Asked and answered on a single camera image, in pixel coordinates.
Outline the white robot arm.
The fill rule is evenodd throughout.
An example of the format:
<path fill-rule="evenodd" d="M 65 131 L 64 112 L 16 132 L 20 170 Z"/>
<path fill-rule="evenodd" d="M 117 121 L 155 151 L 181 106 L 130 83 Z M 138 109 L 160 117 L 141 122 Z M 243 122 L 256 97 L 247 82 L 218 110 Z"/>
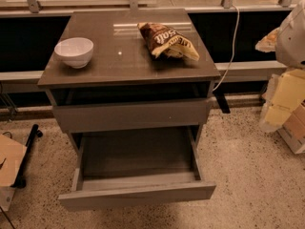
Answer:
<path fill-rule="evenodd" d="M 276 60 L 287 66 L 305 69 L 305 0 L 301 0 L 280 26 L 259 40 L 255 49 L 275 52 Z"/>

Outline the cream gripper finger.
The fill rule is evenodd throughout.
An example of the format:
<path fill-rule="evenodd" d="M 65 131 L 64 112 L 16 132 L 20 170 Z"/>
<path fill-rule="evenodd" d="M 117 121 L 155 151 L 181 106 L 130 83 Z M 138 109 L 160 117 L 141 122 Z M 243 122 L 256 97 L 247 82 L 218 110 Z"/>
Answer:
<path fill-rule="evenodd" d="M 260 52 L 274 52 L 279 28 L 270 31 L 266 36 L 259 40 L 255 49 Z"/>

